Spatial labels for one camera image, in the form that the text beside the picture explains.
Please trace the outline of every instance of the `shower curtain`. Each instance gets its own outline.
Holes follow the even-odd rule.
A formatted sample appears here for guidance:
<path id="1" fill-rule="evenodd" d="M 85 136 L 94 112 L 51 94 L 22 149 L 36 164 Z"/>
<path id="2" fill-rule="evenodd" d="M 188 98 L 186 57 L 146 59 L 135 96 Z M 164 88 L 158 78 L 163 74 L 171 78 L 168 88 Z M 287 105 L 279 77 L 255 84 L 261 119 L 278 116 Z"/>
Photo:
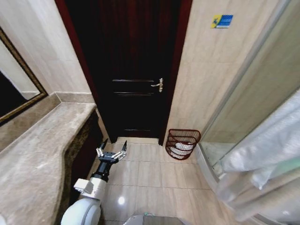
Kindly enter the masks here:
<path id="1" fill-rule="evenodd" d="M 300 90 L 220 163 L 225 175 L 217 196 L 238 221 L 259 213 L 300 224 Z"/>

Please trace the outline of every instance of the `vanity counter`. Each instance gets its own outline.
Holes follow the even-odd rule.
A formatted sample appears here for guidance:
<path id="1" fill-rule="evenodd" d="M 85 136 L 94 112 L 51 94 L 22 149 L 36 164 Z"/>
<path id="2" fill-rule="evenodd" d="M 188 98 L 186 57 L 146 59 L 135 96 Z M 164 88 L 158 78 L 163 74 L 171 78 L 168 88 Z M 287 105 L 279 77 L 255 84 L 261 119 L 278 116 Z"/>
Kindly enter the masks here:
<path id="1" fill-rule="evenodd" d="M 0 152 L 0 214 L 8 225 L 55 223 L 79 151 L 70 145 L 95 107 L 60 103 Z"/>

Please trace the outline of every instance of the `sticker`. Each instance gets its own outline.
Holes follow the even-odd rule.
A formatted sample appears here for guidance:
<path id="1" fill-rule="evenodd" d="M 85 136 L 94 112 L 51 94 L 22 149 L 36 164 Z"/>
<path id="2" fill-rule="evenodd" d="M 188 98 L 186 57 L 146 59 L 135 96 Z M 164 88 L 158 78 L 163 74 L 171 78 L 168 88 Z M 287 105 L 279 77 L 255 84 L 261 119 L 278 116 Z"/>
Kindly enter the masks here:
<path id="1" fill-rule="evenodd" d="M 215 15 L 210 27 L 228 28 L 232 19 L 233 19 L 233 15 Z"/>

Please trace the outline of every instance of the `wire basket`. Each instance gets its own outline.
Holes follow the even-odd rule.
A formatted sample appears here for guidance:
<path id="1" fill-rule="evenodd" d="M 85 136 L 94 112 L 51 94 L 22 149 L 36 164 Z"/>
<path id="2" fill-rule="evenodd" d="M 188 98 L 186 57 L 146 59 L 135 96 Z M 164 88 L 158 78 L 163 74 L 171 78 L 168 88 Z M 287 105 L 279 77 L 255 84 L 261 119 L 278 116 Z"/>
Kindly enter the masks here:
<path id="1" fill-rule="evenodd" d="M 169 129 L 165 149 L 171 157 L 184 160 L 190 157 L 200 138 L 198 130 Z"/>

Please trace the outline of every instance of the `door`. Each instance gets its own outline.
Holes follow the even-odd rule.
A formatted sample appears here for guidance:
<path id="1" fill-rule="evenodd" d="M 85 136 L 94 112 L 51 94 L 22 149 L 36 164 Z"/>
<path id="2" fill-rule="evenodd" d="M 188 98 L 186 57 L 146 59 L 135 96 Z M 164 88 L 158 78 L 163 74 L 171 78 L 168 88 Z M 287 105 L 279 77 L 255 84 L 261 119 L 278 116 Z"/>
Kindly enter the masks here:
<path id="1" fill-rule="evenodd" d="M 111 141 L 162 143 L 191 0 L 56 3 Z"/>

